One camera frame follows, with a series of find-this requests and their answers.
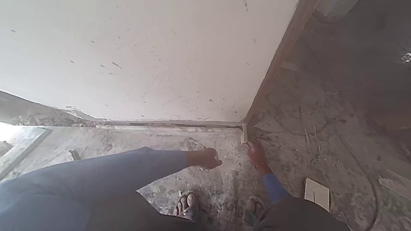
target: brown wall edge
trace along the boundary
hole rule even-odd
[[[268,87],[280,70],[282,63],[287,58],[291,48],[300,37],[302,31],[304,30],[304,26],[307,24],[307,21],[317,6],[318,1],[319,0],[300,0],[298,2],[297,9],[294,12],[280,45],[278,46],[274,58],[271,61],[267,74],[263,79],[259,90],[257,91],[250,110],[248,111],[247,116],[240,122],[249,123],[251,118],[259,112],[264,95],[269,91]]]

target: hand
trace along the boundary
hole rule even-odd
[[[247,150],[247,155],[254,165],[261,166],[267,164],[264,148],[259,141],[249,140],[248,143],[243,144],[243,147]]]
[[[204,169],[213,169],[222,165],[214,148],[206,148],[199,151],[184,152],[187,156],[187,166],[200,166]]]
[[[243,146],[247,150],[247,155],[250,157],[251,162],[257,166],[257,170],[260,172],[261,176],[272,173],[267,164],[264,148],[259,141],[248,140],[248,142],[243,144]]]

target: person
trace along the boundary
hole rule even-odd
[[[320,206],[292,197],[267,165],[259,142],[245,147],[272,201],[254,217],[254,230],[349,230]],[[163,215],[136,190],[190,166],[218,167],[222,162],[216,156],[212,148],[144,147],[38,169],[0,184],[0,230],[198,230],[193,193],[181,195],[173,215]],[[254,202],[248,201],[248,210],[260,207]]]

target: toe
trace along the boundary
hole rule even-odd
[[[187,198],[186,198],[186,197],[181,198],[181,203],[182,203],[182,210],[183,210],[183,211],[184,211],[186,208],[188,208]]]
[[[263,210],[263,206],[262,206],[260,203],[257,203],[257,204],[256,204],[255,216],[256,216],[256,217],[259,217],[260,214],[261,214],[261,212],[262,212],[262,210]]]
[[[193,193],[191,193],[187,197],[187,205],[188,205],[188,207],[190,207],[190,206],[194,205],[195,203],[196,203],[196,196]]]
[[[182,204],[181,204],[181,202],[178,202],[177,208],[178,208],[178,214],[180,214],[180,213],[182,212]]]
[[[173,215],[178,216],[178,208],[174,208]]]
[[[245,204],[245,210],[247,212],[254,213],[255,209],[256,209],[256,204],[254,200],[253,199],[248,200],[247,203]]]

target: dark trousers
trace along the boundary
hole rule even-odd
[[[91,206],[87,230],[162,231],[197,230],[190,220],[160,214],[139,193],[104,201]],[[295,197],[282,199],[269,207],[254,225],[255,231],[350,231],[319,205]]]

